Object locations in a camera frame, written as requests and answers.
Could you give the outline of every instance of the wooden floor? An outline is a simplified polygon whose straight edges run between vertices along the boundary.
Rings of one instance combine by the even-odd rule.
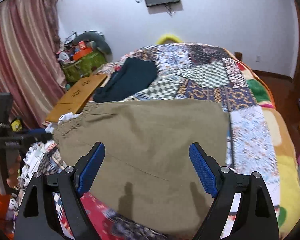
[[[297,95],[293,91],[292,81],[260,73],[257,75],[270,88],[274,97],[276,110],[282,115],[287,124],[298,157],[300,154],[300,130],[298,127],[300,110],[298,108]]]

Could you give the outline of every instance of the blanket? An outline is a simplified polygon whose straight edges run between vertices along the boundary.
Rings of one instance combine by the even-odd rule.
[[[148,89],[125,100],[196,98],[219,102],[223,110],[229,112],[231,125],[227,137],[226,164],[237,173],[251,174],[254,170],[261,172],[278,215],[280,210],[279,230],[281,237],[284,237],[300,215],[300,188],[295,176],[288,178],[291,172],[295,172],[294,157],[289,153],[291,148],[274,147],[273,134],[270,134],[269,121],[266,121],[264,109],[260,106],[262,104],[258,104],[249,88],[247,80],[253,79],[253,73],[223,48],[194,43],[141,48],[125,55],[119,62],[105,64],[99,72],[111,74],[128,57],[154,61],[159,73]],[[272,99],[268,106],[274,107]],[[287,131],[282,131],[286,133],[284,138],[290,138]],[[58,150],[54,151],[50,159],[53,165],[57,163],[61,169],[65,168],[66,164]],[[278,167],[280,159],[284,162]],[[237,194],[221,237],[229,235],[231,231],[239,199],[240,195]],[[57,193],[55,200],[60,206],[61,221],[70,232]],[[81,200],[102,239],[175,239],[128,220],[90,193],[85,194]],[[297,206],[298,211],[294,214],[293,208]]]

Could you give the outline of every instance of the white wall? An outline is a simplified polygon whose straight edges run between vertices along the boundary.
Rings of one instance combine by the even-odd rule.
[[[290,76],[298,53],[298,21],[293,0],[181,0],[170,17],[164,6],[147,8],[135,0],[59,0],[61,38],[72,31],[104,33],[113,60],[155,44],[165,33],[243,53],[253,69]]]

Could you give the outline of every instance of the patchwork quilt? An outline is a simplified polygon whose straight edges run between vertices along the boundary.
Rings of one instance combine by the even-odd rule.
[[[154,61],[158,77],[151,85],[123,101],[171,100],[195,98],[221,104],[230,114],[226,164],[235,172],[250,175],[259,171],[268,187],[279,215],[280,177],[277,157],[269,128],[252,93],[240,64],[226,50],[204,44],[178,43],[155,45],[126,54],[119,62],[103,65],[99,73],[111,74],[122,66],[126,58],[135,57]],[[50,154],[51,163],[65,168],[58,150]],[[55,194],[59,218],[71,237],[62,204]],[[105,206],[90,193],[82,197],[91,222],[102,239],[176,239],[162,235],[133,221],[127,220]],[[240,201],[236,194],[221,238],[230,234]]]

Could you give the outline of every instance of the pink curtain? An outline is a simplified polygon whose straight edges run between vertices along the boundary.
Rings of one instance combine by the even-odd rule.
[[[0,3],[0,92],[14,98],[12,114],[29,128],[42,126],[64,94],[56,0]]]

